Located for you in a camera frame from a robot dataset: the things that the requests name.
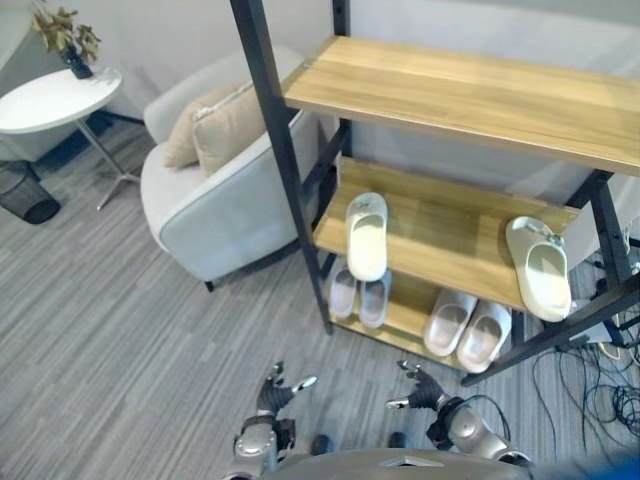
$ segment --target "trash can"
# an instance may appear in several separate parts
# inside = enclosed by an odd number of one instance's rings
[[[32,225],[46,222],[60,204],[38,181],[29,162],[0,164],[0,206]]]

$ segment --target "slipper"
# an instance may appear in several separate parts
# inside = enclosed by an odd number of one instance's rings
[[[484,372],[511,332],[511,313],[498,304],[480,300],[467,325],[456,356],[471,373]]]
[[[389,292],[391,291],[391,270],[387,270],[380,280],[362,282],[360,285],[360,321],[365,327],[379,328],[387,318]]]
[[[424,346],[438,357],[451,355],[469,323],[478,299],[467,293],[440,290],[431,322],[425,324]]]
[[[532,217],[511,220],[506,235],[527,310],[547,322],[561,321],[571,309],[562,237]]]
[[[387,215],[384,198],[373,192],[347,208],[347,264],[358,280],[379,280],[387,270]]]
[[[347,318],[353,313],[357,282],[344,261],[334,271],[329,292],[329,310],[336,317]]]

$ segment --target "vase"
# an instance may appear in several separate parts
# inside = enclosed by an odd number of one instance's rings
[[[67,47],[65,50],[60,52],[60,57],[65,65],[67,65],[77,79],[82,80],[83,78],[89,78],[93,75],[93,72],[88,67],[82,57],[78,55],[75,47]]]

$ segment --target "gray carpet floor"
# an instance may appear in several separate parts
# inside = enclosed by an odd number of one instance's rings
[[[103,139],[129,168],[139,168],[152,147],[142,127],[125,124]],[[0,211],[2,478],[217,478],[242,420],[254,412],[261,379],[281,359],[290,380],[319,376],[317,387],[283,412],[298,421],[298,451],[318,432],[349,449],[383,446],[395,430],[413,446],[431,448],[424,431],[433,412],[384,408],[411,390],[394,362],[420,360],[340,328],[325,335],[299,252],[230,275],[209,294],[156,246],[136,186],[124,186],[96,212],[111,180],[94,150],[36,168],[63,208],[40,226]],[[597,275],[590,267],[574,275],[579,296],[593,292]],[[531,320],[528,328],[539,325]],[[532,363],[469,389],[459,386],[460,372],[429,361],[425,367],[452,394],[492,396],[513,442],[539,463],[554,462]],[[571,358],[565,367],[580,372]],[[637,368],[627,375],[638,384]],[[539,377],[558,460],[600,454],[588,426],[583,449],[581,416],[555,358],[541,360]],[[581,398],[579,379],[570,379],[569,389]],[[477,408],[499,428],[490,405]],[[596,428],[604,447],[615,450]],[[620,425],[607,429],[633,445]]]

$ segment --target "shoe rack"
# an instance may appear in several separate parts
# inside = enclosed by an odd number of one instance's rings
[[[231,0],[236,24],[327,333],[334,324],[431,357],[422,329],[440,288],[514,309],[511,349],[471,385],[569,339],[640,300],[607,181],[640,176],[640,81],[349,37],[349,2],[333,0],[335,36],[280,84],[261,0]],[[340,118],[315,170],[301,179],[288,129],[289,109]],[[372,122],[460,141],[538,153],[594,169],[567,205],[443,181],[351,157],[351,121]],[[339,186],[315,230],[302,200],[333,165]],[[375,191],[389,206],[388,261],[394,272],[388,318],[376,330],[328,312],[323,277],[346,253],[346,209]],[[591,202],[609,290],[560,324],[525,339],[525,307],[504,229],[519,215],[562,233]],[[331,252],[328,265],[319,250]],[[434,359],[460,368],[455,359]]]

